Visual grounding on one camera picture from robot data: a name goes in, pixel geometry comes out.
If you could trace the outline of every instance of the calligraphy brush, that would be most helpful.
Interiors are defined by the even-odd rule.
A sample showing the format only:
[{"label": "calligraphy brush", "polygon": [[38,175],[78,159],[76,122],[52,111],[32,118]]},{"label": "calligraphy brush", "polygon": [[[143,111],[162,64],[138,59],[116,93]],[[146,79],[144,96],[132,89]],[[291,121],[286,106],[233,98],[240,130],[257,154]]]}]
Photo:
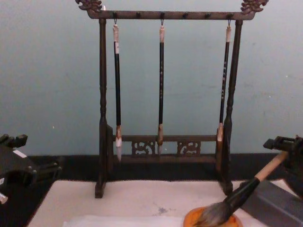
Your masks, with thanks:
[{"label": "calligraphy brush", "polygon": [[120,104],[120,61],[119,61],[119,28],[116,24],[113,27],[114,31],[114,52],[115,52],[115,78],[116,78],[116,147],[117,157],[121,161],[122,155],[122,136],[121,136],[121,104]]},{"label": "calligraphy brush", "polygon": [[163,144],[163,82],[164,82],[164,26],[160,28],[160,89],[159,89],[159,127],[158,127],[158,155],[162,152]]},{"label": "calligraphy brush", "polygon": [[221,105],[220,105],[220,119],[219,126],[217,129],[217,142],[216,142],[216,156],[218,162],[216,163],[216,169],[221,169],[221,155],[223,149],[223,114],[224,114],[224,102],[225,102],[225,89],[226,89],[226,76],[227,76],[227,65],[228,65],[228,54],[229,54],[229,43],[231,42],[231,26],[228,21],[226,28],[226,43],[225,43],[225,54],[224,54],[224,67],[223,67],[223,78],[222,78],[222,90],[221,90]]},{"label": "calligraphy brush", "polygon": [[193,226],[215,227],[228,221],[231,215],[246,202],[259,183],[274,171],[287,158],[287,155],[286,151],[282,151],[261,169],[253,179],[243,182],[222,202],[208,206]]}]

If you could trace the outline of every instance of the black baseboard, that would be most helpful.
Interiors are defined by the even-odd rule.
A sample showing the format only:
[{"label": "black baseboard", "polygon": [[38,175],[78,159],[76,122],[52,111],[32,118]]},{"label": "black baseboard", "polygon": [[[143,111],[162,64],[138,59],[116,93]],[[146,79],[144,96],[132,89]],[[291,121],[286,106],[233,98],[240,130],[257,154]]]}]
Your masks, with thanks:
[{"label": "black baseboard", "polygon": [[[253,178],[276,154],[231,154],[231,179]],[[55,160],[56,156],[34,156],[37,164]],[[98,156],[64,156],[62,179],[97,181]],[[269,179],[284,177],[281,168],[274,171]],[[116,180],[214,180],[214,164],[121,164],[115,166],[110,181]]]}]

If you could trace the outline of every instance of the brush rack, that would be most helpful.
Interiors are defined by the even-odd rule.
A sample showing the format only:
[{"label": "brush rack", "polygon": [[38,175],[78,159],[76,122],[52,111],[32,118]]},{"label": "brush rack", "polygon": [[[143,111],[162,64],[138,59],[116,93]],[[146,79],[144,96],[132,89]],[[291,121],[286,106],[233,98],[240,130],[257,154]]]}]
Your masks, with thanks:
[{"label": "brush rack", "polygon": [[165,135],[164,142],[176,142],[177,153],[157,155],[155,147],[157,135],[123,135],[122,140],[132,143],[132,154],[122,155],[121,162],[136,163],[213,163],[218,181],[226,195],[232,192],[230,179],[230,141],[232,134],[232,107],[237,79],[237,68],[240,52],[241,29],[243,21],[252,20],[257,12],[263,10],[268,0],[243,0],[241,12],[185,12],[185,11],[115,11],[103,10],[99,0],[76,0],[81,10],[87,11],[91,19],[99,20],[100,31],[100,122],[99,122],[99,173],[95,187],[95,197],[102,198],[108,175],[114,171],[118,163],[114,155],[115,135],[113,128],[107,124],[106,119],[106,90],[107,90],[107,63],[106,63],[106,23],[108,19],[149,19],[149,20],[231,20],[235,21],[232,63],[230,70],[226,117],[223,130],[223,149],[220,154],[201,153],[202,142],[217,142],[217,135]]}]

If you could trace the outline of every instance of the crossbar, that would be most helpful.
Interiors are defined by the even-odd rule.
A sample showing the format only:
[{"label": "crossbar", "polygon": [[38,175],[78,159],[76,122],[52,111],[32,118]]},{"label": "crossbar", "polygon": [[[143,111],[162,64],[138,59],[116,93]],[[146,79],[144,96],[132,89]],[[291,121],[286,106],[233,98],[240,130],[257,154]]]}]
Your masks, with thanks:
[{"label": "crossbar", "polygon": [[252,20],[255,12],[187,12],[187,11],[113,11],[88,10],[91,19],[147,19],[147,20]]},{"label": "crossbar", "polygon": [[[201,141],[201,142],[211,142],[216,141],[216,135],[167,135],[163,136],[163,142],[176,142],[176,141]],[[157,141],[157,135],[123,135],[122,141],[132,142],[132,141]]]}]

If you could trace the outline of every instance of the ink stain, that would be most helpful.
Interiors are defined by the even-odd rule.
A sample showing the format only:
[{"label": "ink stain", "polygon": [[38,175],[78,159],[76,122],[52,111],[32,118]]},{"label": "ink stain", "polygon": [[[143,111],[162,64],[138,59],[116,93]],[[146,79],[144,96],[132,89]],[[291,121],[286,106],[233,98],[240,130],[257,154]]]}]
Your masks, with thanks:
[{"label": "ink stain", "polygon": [[167,209],[165,209],[163,207],[159,207],[158,211],[159,211],[159,215],[167,213]]}]

